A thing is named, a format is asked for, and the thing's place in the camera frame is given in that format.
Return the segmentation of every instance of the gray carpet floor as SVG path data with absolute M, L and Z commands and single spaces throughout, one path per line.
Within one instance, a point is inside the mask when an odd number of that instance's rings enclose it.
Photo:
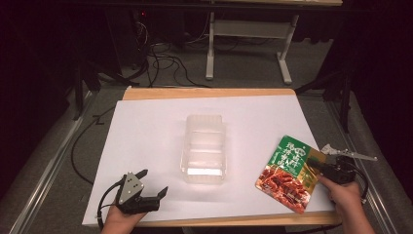
M 206 43 L 195 43 L 176 49 L 174 46 L 159 45 L 155 52 L 160 59 L 159 64 L 150 57 L 150 69 L 134 81 L 142 87 L 149 85 L 154 79 L 159 65 L 159 73 L 154 87 L 174 87 L 191 85 L 187 76 L 196 84 L 213 88 L 298 88 L 314 80 L 330 43 L 311 44 L 305 40 L 292 43 L 287 55 L 287 64 L 293 80 L 291 86 L 282 82 L 275 52 L 282 45 L 281 41 L 262 39 L 242 39 L 234 48 L 233 41 L 217 42 L 215 53 L 215 72 L 213 81 L 206 81 L 207 47 Z M 182 61 L 179 67 L 172 58 Z M 125 67 L 125 74 L 133 71 Z M 16 220 L 21 220 L 21 212 L 29 198 L 35 192 L 44 171 L 54 159 L 61 155 L 61 163 L 56 168 L 56 176 L 51 178 L 50 186 L 36 201 L 37 205 L 30 212 L 30 218 L 24 218 L 24 228 L 20 233 L 98 233 L 97 228 L 82 226 L 82 219 L 88 204 L 92 186 L 81 180 L 74 172 L 70 161 L 74 139 L 90 122 L 93 115 L 101 114 L 116 101 L 122 99 L 125 87 L 114 82 L 102 81 L 102 89 L 87 98 L 88 108 L 79 121 L 73 121 L 75 105 L 72 104 L 66 113 L 55 123 L 53 128 L 38 145 L 31 158 L 21 170 L 8 194 L 0 203 L 0 233 L 9 233 Z M 338 102 L 325 102 L 319 95 L 322 91 L 309 91 L 299 96 L 303 112 L 319 147 L 327 143 L 336 148 L 352 148 L 359 153 L 376 156 L 378 162 L 357 162 L 359 167 L 368 172 L 371 189 L 369 201 L 365 205 L 370 222 L 377 233 L 413 233 L 411 201 L 405 195 L 401 185 L 395 178 L 392 168 L 380 152 L 368 126 L 363 120 L 354 96 L 351 98 L 348 134 L 344 133 L 337 122 L 336 106 Z M 74 148 L 74 161 L 77 169 L 89 180 L 94 180 L 100 154 L 106 140 L 113 111 L 104 115 L 100 122 L 103 125 L 91 126 L 79 139 Z M 79 126 L 72 138 L 67 136 Z M 65 150 L 62 143 L 68 140 Z M 307 230 L 318 226 L 287 226 L 288 232 Z M 343 233 L 341 227 L 326 233 Z

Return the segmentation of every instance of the white desk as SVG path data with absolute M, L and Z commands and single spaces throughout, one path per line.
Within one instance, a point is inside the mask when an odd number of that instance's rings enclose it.
M 342 0 L 315 0 L 315 1 L 294 1 L 294 0 L 212 0 L 214 2 L 248 2 L 265 4 L 290 4 L 290 5 L 318 5 L 318 6 L 341 6 Z M 289 75 L 285 57 L 297 26 L 298 16 L 291 16 L 288 22 L 265 22 L 265 21 L 246 21 L 246 20 L 225 20 L 216 19 L 215 13 L 209 14 L 209 45 L 206 57 L 206 79 L 213 79 L 214 36 L 240 36 L 240 37 L 259 37 L 259 38 L 279 38 L 284 41 L 283 48 L 277 52 L 277 60 L 282 72 L 282 79 L 286 85 L 292 83 Z
M 180 174 L 189 114 L 221 114 L 227 128 L 227 177 L 222 185 L 194 185 Z M 143 196 L 165 186 L 160 209 L 142 226 L 332 224 L 340 220 L 317 186 L 304 214 L 295 214 L 255 188 L 283 135 L 317 148 L 292 90 L 131 89 L 118 102 L 102 152 L 84 225 L 96 225 L 104 191 L 128 171 L 148 169 Z M 115 192 L 105 204 L 111 203 Z

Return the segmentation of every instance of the snack bag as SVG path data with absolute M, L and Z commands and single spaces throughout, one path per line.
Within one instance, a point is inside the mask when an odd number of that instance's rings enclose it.
M 312 158 L 325 162 L 325 155 L 309 145 L 284 136 L 255 186 L 293 211 L 302 214 L 310 201 L 319 171 L 308 167 Z

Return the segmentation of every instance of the clear plastic container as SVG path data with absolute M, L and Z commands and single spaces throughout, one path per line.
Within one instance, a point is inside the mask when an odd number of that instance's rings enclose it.
M 222 183 L 226 174 L 225 126 L 220 115 L 190 115 L 186 120 L 181 170 L 187 182 Z

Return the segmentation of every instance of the white paper sheet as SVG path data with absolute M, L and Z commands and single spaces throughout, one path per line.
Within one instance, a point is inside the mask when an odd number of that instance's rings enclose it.
M 219 114 L 226 126 L 227 176 L 222 185 L 188 184 L 179 163 L 185 121 L 191 114 Z M 293 211 L 255 188 L 282 136 L 318 148 L 296 96 L 202 97 L 124 100 L 117 103 L 97 170 L 83 224 L 96 225 L 103 193 L 127 172 L 148 169 L 142 196 L 168 186 L 160 209 L 143 221 L 243 215 L 291 214 Z M 117 188 L 104 204 L 113 202 Z M 327 191 L 317 186 L 306 212 L 333 211 Z

